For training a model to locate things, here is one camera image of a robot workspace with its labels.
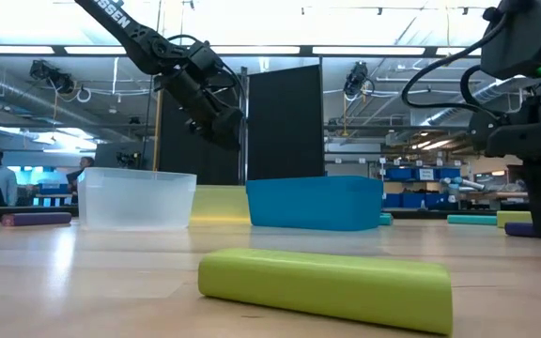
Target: yellow foam block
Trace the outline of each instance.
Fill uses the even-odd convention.
[[[532,213],[529,211],[498,211],[498,227],[504,228],[507,223],[531,223]]]
[[[199,264],[199,291],[317,315],[450,334],[452,289],[438,264],[224,249]]]
[[[191,221],[249,223],[250,208],[245,187],[197,186]]]

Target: purple foam cylinder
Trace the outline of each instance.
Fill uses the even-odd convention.
[[[28,226],[45,224],[68,224],[72,220],[69,212],[16,213],[4,215],[4,226]]]
[[[531,223],[507,223],[504,225],[504,232],[508,236],[537,238]]]

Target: blue plastic bin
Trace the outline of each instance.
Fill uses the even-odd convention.
[[[428,193],[425,195],[425,206],[435,206],[441,202],[448,202],[447,193]]]
[[[423,168],[423,169],[433,171],[433,180],[439,180],[438,173],[437,173],[436,169],[430,169],[430,168]],[[420,171],[420,169],[413,169],[412,171],[413,171],[413,178],[420,180],[421,179],[421,171]]]
[[[438,178],[460,177],[460,168],[441,168],[438,170]]]
[[[64,194],[69,193],[68,184],[39,183],[40,194]]]
[[[379,226],[383,183],[366,177],[247,181],[252,224],[355,231]]]
[[[404,192],[402,193],[402,207],[419,208],[425,200],[424,193]]]
[[[401,193],[386,193],[383,207],[402,207]]]
[[[412,179],[412,169],[390,168],[385,171],[385,176],[390,180],[409,180]]]

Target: wooden table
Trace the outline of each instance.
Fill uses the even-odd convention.
[[[541,337],[541,239],[414,220],[356,233],[231,224],[0,229],[0,337],[432,337],[202,298],[198,262],[228,247],[442,263],[452,274],[454,337]]]

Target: person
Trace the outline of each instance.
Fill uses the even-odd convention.
[[[68,189],[73,194],[72,204],[78,203],[78,195],[76,195],[76,192],[78,192],[77,180],[79,176],[86,168],[92,167],[94,164],[95,160],[92,157],[84,156],[81,158],[81,162],[79,163],[81,169],[66,175],[66,178],[68,179]]]
[[[0,149],[0,189],[4,195],[4,201],[9,207],[16,205],[18,198],[18,182],[16,173],[3,165],[4,152]]]

